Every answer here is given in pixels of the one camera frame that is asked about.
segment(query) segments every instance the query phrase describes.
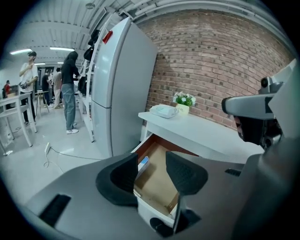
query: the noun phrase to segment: white shirt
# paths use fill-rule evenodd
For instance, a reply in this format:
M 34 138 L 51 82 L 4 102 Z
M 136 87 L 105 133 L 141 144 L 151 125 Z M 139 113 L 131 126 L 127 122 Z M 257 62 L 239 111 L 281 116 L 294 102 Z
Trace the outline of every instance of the white shirt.
M 28 66 L 28 63 L 24 63 L 21 67 L 21 71 L 23 71 Z M 38 76 L 38 68 L 35 64 L 33 64 L 32 69 L 28 69 L 21 77 L 20 77 L 20 83 L 24 84 L 25 82 L 29 82 L 32 78 Z M 32 92 L 33 91 L 33 84 L 28 86 L 25 89 L 20 88 L 21 92 Z
M 61 89 L 61 72 L 53 75 L 54 90 Z

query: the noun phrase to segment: white shelf rack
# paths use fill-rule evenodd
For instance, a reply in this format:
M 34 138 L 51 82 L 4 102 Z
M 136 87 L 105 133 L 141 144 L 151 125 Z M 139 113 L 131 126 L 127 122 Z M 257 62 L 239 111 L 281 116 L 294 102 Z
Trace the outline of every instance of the white shelf rack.
M 94 51 L 90 60 L 90 63 L 88 60 L 84 60 L 84 62 L 81 64 L 80 68 L 80 76 L 81 77 L 86 76 L 86 96 L 83 96 L 81 92 L 79 92 L 79 111 L 81 114 L 81 118 L 89 132 L 90 135 L 90 141 L 94 142 L 94 134 L 93 134 L 93 122 L 92 117 L 90 113 L 90 104 L 91 104 L 91 94 L 90 94 L 90 85 L 91 85 L 91 77 L 94 75 L 93 67 L 95 65 L 95 58 L 98 53 L 98 48 L 102 43 L 102 39 L 104 38 L 105 34 L 108 33 L 107 27 L 110 25 L 114 26 L 117 24 L 117 22 L 114 19 L 114 14 L 112 14 L 107 21 L 104 23 L 104 25 L 100 28 L 100 34 L 98 37 L 97 42 L 94 46 Z

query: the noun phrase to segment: red brick wall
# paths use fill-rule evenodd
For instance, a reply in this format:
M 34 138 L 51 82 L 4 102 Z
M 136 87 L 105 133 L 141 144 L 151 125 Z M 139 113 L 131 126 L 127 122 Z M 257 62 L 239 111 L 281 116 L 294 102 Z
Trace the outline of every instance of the red brick wall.
M 173 95 L 183 91 L 197 99 L 192 114 L 231 128 L 222 99 L 257 94 L 263 77 L 293 59 L 267 30 L 222 12 L 180 11 L 139 27 L 158 46 L 146 110 L 174 105 Z

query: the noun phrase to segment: ceiling light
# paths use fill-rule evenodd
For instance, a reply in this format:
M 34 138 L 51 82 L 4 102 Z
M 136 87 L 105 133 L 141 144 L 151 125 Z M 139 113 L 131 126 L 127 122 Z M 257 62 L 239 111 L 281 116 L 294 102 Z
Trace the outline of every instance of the ceiling light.
M 61 51 L 75 51 L 73 48 L 64 48 L 64 47 L 50 47 L 51 50 L 61 50 Z
M 32 52 L 32 50 L 30 48 L 27 49 L 21 49 L 21 50 L 17 50 L 17 51 L 12 51 L 10 52 L 11 55 L 16 55 L 19 53 L 28 53 L 28 52 Z

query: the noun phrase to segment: floor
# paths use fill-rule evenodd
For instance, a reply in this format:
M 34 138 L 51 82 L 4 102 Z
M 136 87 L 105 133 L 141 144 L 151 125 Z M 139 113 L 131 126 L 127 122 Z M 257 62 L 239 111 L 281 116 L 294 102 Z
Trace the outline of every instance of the floor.
M 28 146 L 22 130 L 14 134 L 15 139 L 6 147 L 6 151 L 12 151 L 12 153 L 5 157 L 2 153 L 0 155 L 0 172 L 11 196 L 17 203 L 25 204 L 34 194 L 62 175 L 59 167 L 52 163 L 48 168 L 43 166 L 46 161 L 47 143 L 60 153 L 94 158 L 69 157 L 50 149 L 47 155 L 49 161 L 58 164 L 63 172 L 102 159 L 96 143 L 91 143 L 89 139 L 78 109 L 75 121 L 77 122 L 75 128 L 79 129 L 79 132 L 67 135 L 63 109 L 52 108 L 48 112 L 43 108 L 41 116 L 36 118 L 37 133 L 27 127 L 33 143 L 32 147 Z M 13 131 L 20 126 L 18 118 L 10 118 L 10 123 Z

